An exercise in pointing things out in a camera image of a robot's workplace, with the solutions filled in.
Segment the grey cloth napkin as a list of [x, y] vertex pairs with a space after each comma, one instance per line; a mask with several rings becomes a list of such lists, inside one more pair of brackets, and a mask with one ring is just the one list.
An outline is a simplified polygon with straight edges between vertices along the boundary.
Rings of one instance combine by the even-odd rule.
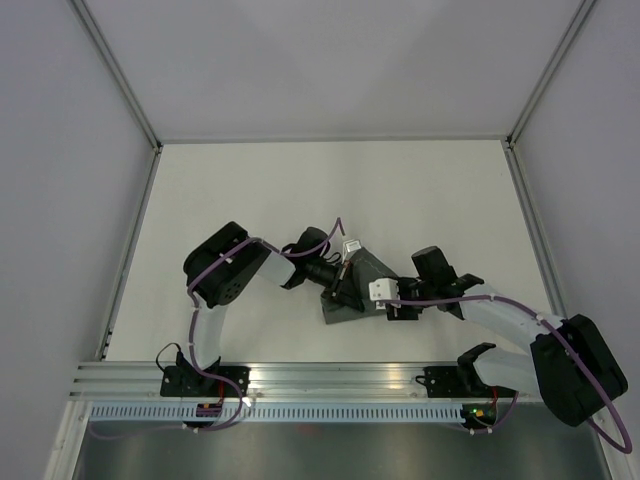
[[377, 309], [370, 300], [369, 284], [381, 278], [396, 277], [397, 274], [373, 253], [362, 247], [351, 257], [352, 265], [347, 276], [353, 281], [356, 292], [363, 304], [363, 310], [341, 305], [334, 300], [321, 296], [321, 308], [326, 325], [334, 325], [347, 321], [368, 317], [386, 317], [384, 309]]

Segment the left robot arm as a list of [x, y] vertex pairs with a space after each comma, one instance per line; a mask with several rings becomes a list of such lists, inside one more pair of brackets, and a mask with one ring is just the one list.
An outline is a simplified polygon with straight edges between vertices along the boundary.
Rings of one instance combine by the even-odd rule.
[[198, 396], [216, 389], [228, 305], [256, 276], [285, 290], [306, 281], [321, 286], [323, 315], [329, 323], [334, 317], [351, 320], [365, 314], [352, 259], [345, 252], [329, 255], [337, 232], [344, 232], [340, 219], [328, 233], [309, 227], [297, 242], [278, 249], [231, 221], [188, 255], [183, 264], [193, 303], [187, 342], [191, 364], [183, 375], [188, 389]]

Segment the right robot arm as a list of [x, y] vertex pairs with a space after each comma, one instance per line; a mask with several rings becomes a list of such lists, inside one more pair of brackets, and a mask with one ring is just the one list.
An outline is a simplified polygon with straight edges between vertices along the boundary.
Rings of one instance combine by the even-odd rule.
[[540, 398], [551, 413], [578, 426], [628, 390], [628, 381], [595, 323], [563, 318], [507, 298], [473, 274], [458, 275], [436, 246], [412, 256], [417, 275], [369, 285], [370, 299], [390, 320], [416, 320], [436, 307], [509, 341], [518, 352], [483, 342], [456, 363], [459, 388], [479, 397], [503, 388]]

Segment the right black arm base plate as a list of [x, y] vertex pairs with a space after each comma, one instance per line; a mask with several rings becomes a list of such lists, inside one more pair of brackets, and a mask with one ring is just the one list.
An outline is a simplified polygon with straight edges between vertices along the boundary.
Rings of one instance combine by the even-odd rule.
[[515, 392], [504, 387], [468, 387], [452, 365], [427, 366], [415, 377], [415, 382], [426, 389], [431, 399], [498, 399], [513, 398]]

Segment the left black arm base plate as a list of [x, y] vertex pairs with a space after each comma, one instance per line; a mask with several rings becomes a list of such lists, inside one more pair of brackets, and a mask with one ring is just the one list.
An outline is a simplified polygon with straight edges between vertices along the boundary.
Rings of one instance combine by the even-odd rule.
[[[242, 395], [247, 393], [251, 369], [245, 366], [222, 365], [212, 373], [234, 382]], [[228, 382], [202, 376], [190, 365], [168, 366], [164, 369], [160, 396], [167, 398], [238, 398], [236, 389]]]

